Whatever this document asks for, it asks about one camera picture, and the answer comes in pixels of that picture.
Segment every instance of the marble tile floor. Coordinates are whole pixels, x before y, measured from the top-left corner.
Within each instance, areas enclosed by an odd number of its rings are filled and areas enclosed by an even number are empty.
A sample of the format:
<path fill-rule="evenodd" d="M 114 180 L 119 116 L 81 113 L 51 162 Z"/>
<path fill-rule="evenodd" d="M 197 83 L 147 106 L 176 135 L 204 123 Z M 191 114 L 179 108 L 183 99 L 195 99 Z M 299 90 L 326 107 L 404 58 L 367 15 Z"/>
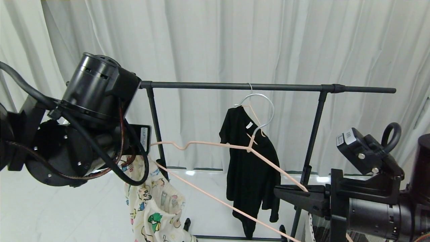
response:
<path fill-rule="evenodd" d="M 222 171 L 174 172 L 232 204 L 225 198 L 226 174 Z M 186 218 L 191 219 L 192 234 L 243 236 L 242 225 L 229 208 L 177 178 L 170 178 L 172 185 L 187 199 L 182 223 Z M 329 182 L 330 178 L 316 175 L 310 180 L 310 184 Z M 292 183 L 283 177 L 282 184 Z M 4 170 L 0 173 L 0 242 L 133 242 L 123 189 L 123 182 L 114 173 L 71 188 L 46 186 L 25 169 Z M 260 211 L 258 218 L 276 229 L 284 224 L 289 234 L 294 213 L 291 204 L 281 201 L 277 223 L 269 222 L 270 210 Z M 279 238 L 258 224 L 254 237 Z"/>

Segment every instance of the black metal rack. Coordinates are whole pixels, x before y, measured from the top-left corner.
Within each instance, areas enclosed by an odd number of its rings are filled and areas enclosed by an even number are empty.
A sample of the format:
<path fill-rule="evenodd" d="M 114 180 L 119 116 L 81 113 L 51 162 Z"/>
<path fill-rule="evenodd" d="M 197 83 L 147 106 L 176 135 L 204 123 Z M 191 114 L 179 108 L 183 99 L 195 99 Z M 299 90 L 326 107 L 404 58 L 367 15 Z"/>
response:
<path fill-rule="evenodd" d="M 157 142 L 161 141 L 160 125 L 158 122 L 157 109 L 155 106 L 154 88 L 181 88 L 181 89 L 217 89 L 217 90 L 250 90 L 249 84 L 236 83 L 197 83 L 197 82 L 155 82 L 143 81 L 140 89 L 146 89 L 151 108 L 152 119 L 154 122 L 155 136 Z M 322 85 L 290 85 L 290 84 L 252 84 L 254 90 L 272 90 L 272 91 L 304 91 L 304 92 L 319 92 L 318 106 L 316 108 L 315 119 L 313 121 L 312 131 L 310 133 L 309 144 L 307 147 L 306 158 L 303 164 L 300 183 L 307 185 L 310 178 L 312 167 L 309 165 L 312 156 L 313 146 L 315 145 L 316 134 L 318 132 L 319 122 L 324 109 L 324 103 L 328 93 L 343 93 L 343 92 L 359 92 L 359 93 L 395 93 L 395 88 L 387 87 L 348 87 L 340 84 L 322 84 Z M 166 159 L 164 156 L 163 145 L 158 145 L 160 159 L 157 160 L 162 166 L 166 167 Z M 301 209 L 296 209 L 291 236 L 295 237 L 297 226 L 300 219 Z M 184 228 L 188 230 L 191 220 L 187 218 Z M 283 225 L 279 228 L 285 232 Z M 202 239 L 232 239 L 232 240 L 248 240 L 246 237 L 231 237 L 231 236 L 199 236 Z M 286 241 L 285 238 L 252 238 L 252 240 L 263 241 Z"/>

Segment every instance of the white curtain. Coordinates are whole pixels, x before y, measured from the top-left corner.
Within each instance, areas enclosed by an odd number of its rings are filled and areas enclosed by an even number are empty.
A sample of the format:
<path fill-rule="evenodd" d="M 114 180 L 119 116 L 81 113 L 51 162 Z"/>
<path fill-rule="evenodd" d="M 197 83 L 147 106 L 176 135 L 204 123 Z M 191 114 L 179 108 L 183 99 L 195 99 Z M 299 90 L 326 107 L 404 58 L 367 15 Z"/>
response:
<path fill-rule="evenodd" d="M 358 172 L 335 147 L 335 137 L 350 127 L 380 140 L 387 124 L 399 122 L 403 137 L 393 154 L 404 165 L 416 136 L 430 123 L 430 115 L 423 114 L 428 112 L 425 102 L 430 95 L 426 0 L 2 0 L 1 6 L 2 61 L 57 98 L 82 52 L 113 57 L 150 81 L 397 88 L 396 94 L 329 94 L 311 160 L 320 175 L 330 168 Z M 10 80 L 3 86 L 13 102 L 6 101 L 6 95 L 1 102 L 19 109 L 25 95 Z M 154 92 L 162 139 L 179 145 L 190 140 L 218 142 L 227 109 L 249 93 Z M 277 149 L 281 168 L 301 171 L 318 93 L 260 93 L 275 105 L 274 119 L 264 131 Z M 252 105 L 265 122 L 268 103 L 255 97 Z M 144 90 L 137 93 L 127 118 L 152 124 Z M 169 166 L 228 167 L 228 151 L 223 148 L 164 149 Z M 156 147 L 152 155 L 158 155 Z"/>

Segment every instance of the black long-sleeve garment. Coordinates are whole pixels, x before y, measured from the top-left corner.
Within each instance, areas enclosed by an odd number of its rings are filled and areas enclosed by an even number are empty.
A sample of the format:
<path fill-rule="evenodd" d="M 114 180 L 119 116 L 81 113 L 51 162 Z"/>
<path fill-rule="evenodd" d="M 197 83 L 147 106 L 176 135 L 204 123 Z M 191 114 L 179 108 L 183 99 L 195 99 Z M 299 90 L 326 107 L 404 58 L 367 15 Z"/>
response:
<path fill-rule="evenodd" d="M 221 143 L 231 145 L 248 146 L 249 136 L 257 128 L 254 121 L 248 116 L 242 106 L 231 108 L 227 111 L 219 136 Z M 252 148 L 266 157 L 269 161 L 279 166 L 276 150 L 265 134 L 258 131 Z M 230 164 L 227 173 L 227 199 L 234 201 L 233 206 L 243 212 L 257 218 L 260 210 L 272 209 L 270 222 L 279 219 L 279 199 L 275 197 L 273 189 L 281 182 L 278 171 L 262 161 L 252 152 L 242 149 L 230 148 Z M 245 236 L 250 239 L 255 230 L 255 222 L 233 211 L 233 216 L 238 218 L 243 225 Z"/>

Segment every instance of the cartoon print shirt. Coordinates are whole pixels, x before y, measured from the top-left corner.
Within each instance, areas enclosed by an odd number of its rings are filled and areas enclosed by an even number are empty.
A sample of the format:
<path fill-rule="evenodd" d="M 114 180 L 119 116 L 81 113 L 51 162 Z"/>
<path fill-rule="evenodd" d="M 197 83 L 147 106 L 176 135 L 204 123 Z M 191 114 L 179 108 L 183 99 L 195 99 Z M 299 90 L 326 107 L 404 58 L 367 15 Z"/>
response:
<path fill-rule="evenodd" d="M 255 122 L 248 116 L 242 106 L 227 111 L 219 136 L 221 143 L 248 146 L 254 130 Z M 265 134 L 258 131 L 252 148 L 279 166 L 276 150 Z M 271 209 L 270 222 L 277 222 L 279 198 L 275 197 L 273 189 L 280 185 L 281 175 L 278 171 L 262 161 L 252 152 L 230 148 L 230 163 L 227 173 L 227 199 L 233 201 L 233 206 L 257 218 L 260 207 Z M 243 231 L 248 239 L 252 238 L 255 222 L 233 211 L 233 216 L 242 222 Z"/>
<path fill-rule="evenodd" d="M 141 186 L 125 184 L 135 242 L 197 242 L 181 226 L 181 213 L 185 207 L 183 195 L 166 180 L 149 156 L 148 160 L 146 182 Z M 144 173 L 142 157 L 136 156 L 123 171 L 132 179 L 140 180 Z"/>

